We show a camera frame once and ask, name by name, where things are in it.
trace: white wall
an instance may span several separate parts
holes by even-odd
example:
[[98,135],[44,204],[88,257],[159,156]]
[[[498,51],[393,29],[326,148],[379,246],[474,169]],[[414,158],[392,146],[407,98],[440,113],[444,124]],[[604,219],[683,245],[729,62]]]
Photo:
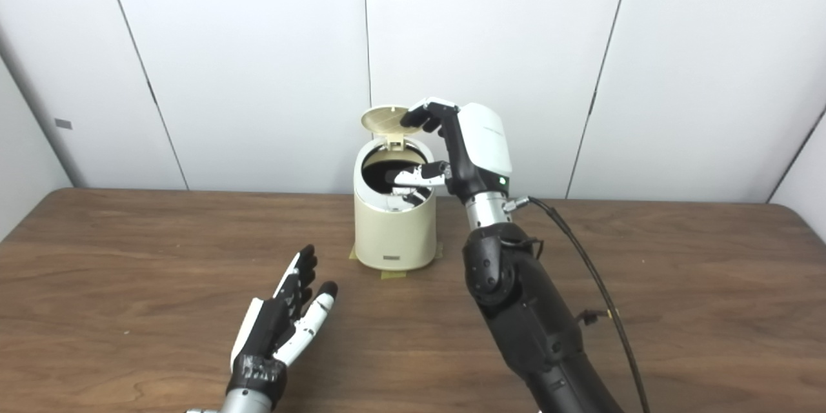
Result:
[[826,101],[821,0],[623,0],[590,118],[617,0],[122,2],[159,107],[117,0],[0,0],[83,186],[349,192],[371,100],[441,96],[501,113],[516,194],[766,201]]
[[824,76],[826,1],[623,0],[570,196],[766,201]]
[[0,0],[0,46],[79,186],[185,187],[116,0]]
[[71,186],[0,60],[0,240],[49,192]]
[[121,0],[191,189],[351,192],[364,0]]
[[772,203],[796,211],[820,239],[826,240],[826,123],[823,120],[772,196]]
[[[513,193],[563,197],[617,0],[367,0],[372,104],[504,118]],[[436,157],[443,142],[423,137]]]

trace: wood grain surface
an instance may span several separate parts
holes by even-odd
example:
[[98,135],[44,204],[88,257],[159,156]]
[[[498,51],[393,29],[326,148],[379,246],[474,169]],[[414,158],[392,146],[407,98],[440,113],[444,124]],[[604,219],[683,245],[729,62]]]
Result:
[[[439,199],[443,258],[401,279],[349,260],[351,196],[54,192],[0,243],[0,411],[217,408],[250,298],[315,243],[339,299],[289,372],[287,412],[531,412],[463,284],[467,235]],[[555,201],[608,284],[652,410],[826,411],[826,247],[776,205]],[[542,261],[572,311],[602,307],[538,209]],[[587,352],[638,411],[610,322]]]

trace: black cable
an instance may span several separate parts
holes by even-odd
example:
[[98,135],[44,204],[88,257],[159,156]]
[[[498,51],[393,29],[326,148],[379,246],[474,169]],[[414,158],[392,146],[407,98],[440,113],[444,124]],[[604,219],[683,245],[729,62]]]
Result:
[[602,294],[602,298],[608,306],[611,321],[614,322],[614,327],[616,327],[617,334],[619,334],[619,340],[622,342],[623,349],[625,349],[625,356],[628,357],[631,375],[634,377],[634,384],[637,386],[637,394],[640,395],[640,405],[643,407],[643,413],[650,413],[651,410],[649,409],[649,399],[648,396],[645,395],[645,387],[643,386],[643,377],[640,375],[640,368],[637,366],[637,359],[634,357],[634,351],[631,350],[631,343],[629,343],[628,335],[625,333],[625,326],[623,326],[622,319],[620,319],[620,313],[617,311],[617,307],[614,305],[614,301],[611,299],[608,289],[605,288],[605,283],[603,283],[602,278],[599,277],[599,272],[596,271],[594,263],[591,262],[588,252],[582,248],[582,244],[576,239],[576,236],[573,234],[573,231],[570,230],[570,227],[565,222],[565,219],[563,219],[554,207],[548,206],[540,201],[540,199],[531,196],[528,197],[528,200],[544,210],[545,213],[554,220],[560,230],[563,231],[563,233],[570,239],[570,243],[572,243],[574,248],[576,248],[579,256],[582,257],[582,261],[585,262],[586,268],[588,268],[591,277],[594,278],[596,286],[599,288],[599,292]]

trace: robotic hand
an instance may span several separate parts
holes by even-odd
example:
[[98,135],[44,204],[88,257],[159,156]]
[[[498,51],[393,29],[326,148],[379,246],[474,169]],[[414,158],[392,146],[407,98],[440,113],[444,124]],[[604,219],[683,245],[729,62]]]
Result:
[[392,173],[396,186],[442,180],[465,205],[472,232],[463,248],[465,281],[505,363],[528,386],[544,413],[622,413],[585,354],[578,322],[513,224],[508,201],[510,156],[501,119],[483,105],[458,107],[423,99],[401,119],[405,127],[437,128],[449,164]]
[[[271,413],[287,386],[287,368],[327,318],[338,287],[327,281],[310,302],[318,258],[307,245],[292,258],[272,298],[254,298],[232,348],[227,397],[221,410],[186,413]],[[301,315],[301,307],[307,310]]]

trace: masking tape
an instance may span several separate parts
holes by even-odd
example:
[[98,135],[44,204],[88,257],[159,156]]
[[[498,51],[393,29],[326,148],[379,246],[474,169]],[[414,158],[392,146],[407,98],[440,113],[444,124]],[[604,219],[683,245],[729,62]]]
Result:
[[406,277],[407,271],[382,271],[382,279],[396,279],[398,277]]

